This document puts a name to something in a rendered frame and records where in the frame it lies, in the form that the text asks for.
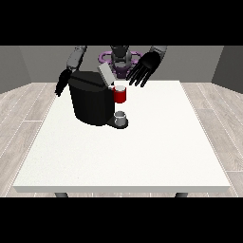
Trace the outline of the small grey cup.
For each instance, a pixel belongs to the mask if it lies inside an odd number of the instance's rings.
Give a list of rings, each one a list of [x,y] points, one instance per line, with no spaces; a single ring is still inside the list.
[[[123,126],[126,123],[126,115],[123,111],[117,111],[114,114],[114,119],[117,126]]]

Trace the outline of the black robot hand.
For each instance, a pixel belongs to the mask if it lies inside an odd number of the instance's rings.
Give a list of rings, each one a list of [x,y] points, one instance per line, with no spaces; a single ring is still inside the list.
[[[129,72],[126,80],[130,85],[144,87],[150,76],[156,71],[160,64],[160,56],[155,51],[145,53]]]
[[[58,83],[56,84],[55,94],[60,97],[65,87],[67,86],[68,80],[72,71],[70,69],[65,69],[59,76]]]

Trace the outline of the red pod holder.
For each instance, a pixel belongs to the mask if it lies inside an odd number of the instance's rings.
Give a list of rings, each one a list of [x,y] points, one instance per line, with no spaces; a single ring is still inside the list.
[[[113,88],[114,102],[115,103],[124,103],[126,101],[126,89],[118,90]]]

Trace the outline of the black coffee machine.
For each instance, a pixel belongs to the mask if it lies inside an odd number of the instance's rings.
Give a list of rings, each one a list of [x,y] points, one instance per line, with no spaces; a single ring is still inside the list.
[[[89,125],[110,125],[117,129],[128,126],[128,120],[121,125],[115,123],[114,94],[99,72],[75,71],[68,80],[75,116]]]

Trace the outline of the pale grey machine lid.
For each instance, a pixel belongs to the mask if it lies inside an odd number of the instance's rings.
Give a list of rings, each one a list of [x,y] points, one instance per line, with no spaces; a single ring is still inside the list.
[[[103,63],[103,64],[99,65],[98,71],[102,75],[103,81],[106,86],[110,86],[115,81],[115,77],[114,77],[108,63]]]

